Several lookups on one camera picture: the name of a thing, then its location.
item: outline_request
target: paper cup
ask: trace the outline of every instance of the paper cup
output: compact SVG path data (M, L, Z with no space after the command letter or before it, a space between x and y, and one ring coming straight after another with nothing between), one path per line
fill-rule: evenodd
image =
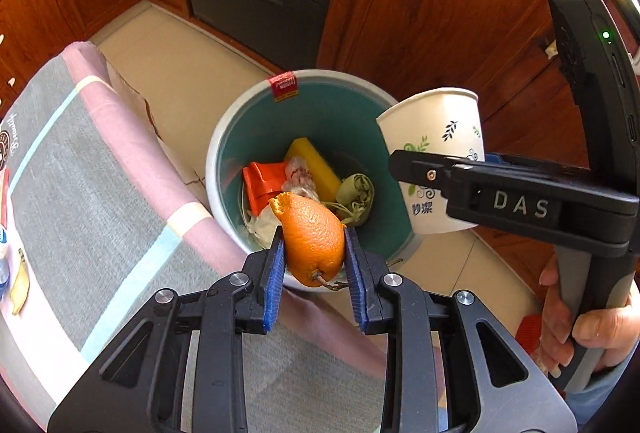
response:
M409 150L484 161L478 96L469 90L422 92L392 106L376 121L389 155ZM448 217L447 200L439 190L399 184L414 233L449 233L476 225Z

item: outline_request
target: red label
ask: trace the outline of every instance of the red label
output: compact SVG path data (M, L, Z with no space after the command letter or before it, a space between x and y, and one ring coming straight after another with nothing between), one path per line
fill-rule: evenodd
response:
M269 80L273 98L277 102L298 95L298 80L293 72L285 72Z

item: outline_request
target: beige floor tile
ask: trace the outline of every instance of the beige floor tile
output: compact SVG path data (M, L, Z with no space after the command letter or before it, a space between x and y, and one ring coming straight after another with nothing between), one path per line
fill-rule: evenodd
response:
M475 241L475 235L469 231L427 235L414 255L398 267L398 272L423 290L449 295Z
M454 287L454 291L462 289L475 293L514 335L522 318L540 312L532 291L479 239Z
M140 41L171 20L173 20L171 16L150 6L119 27L101 43L98 43L98 47L109 61L128 53L130 50L139 52Z
M151 2L147 0L142 0L142 2L136 4L131 7L126 12L123 12L119 17L113 20L111 23L108 23L103 28L101 28L98 32L96 32L91 38L90 41L94 45L100 45L103 43L109 36L114 34L116 31L123 28L127 23L131 22L134 18L140 16L147 9L151 8Z
M268 75L220 43L158 9L145 10L100 49L146 97L162 139L204 177L219 118Z

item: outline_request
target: trash can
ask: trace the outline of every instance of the trash can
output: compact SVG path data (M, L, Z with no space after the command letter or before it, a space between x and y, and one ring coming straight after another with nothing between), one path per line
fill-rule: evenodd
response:
M276 102L270 81L263 81L240 96L218 122L206 165L213 217L245 253L259 251L242 218L242 168L252 161L280 162L294 139L307 137L339 178L364 173L373 182L373 207L358 227L363 249L387 260L407 259L420 238L412 232L398 182L388 172L388 152L376 124L396 100L349 74L305 70L294 76L298 95ZM285 284L308 289L288 273Z

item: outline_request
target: hand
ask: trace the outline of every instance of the hand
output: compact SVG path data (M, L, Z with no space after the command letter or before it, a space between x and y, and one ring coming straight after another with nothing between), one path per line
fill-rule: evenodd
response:
M634 348L640 336L640 293L631 284L626 306L592 310L581 315L572 329L572 315L560 299L558 261L554 256L540 275L540 285L549 287L542 310L539 361L552 376L560 375L559 365L567 366L574 356L575 341L587 348L604 348L595 371L619 365Z

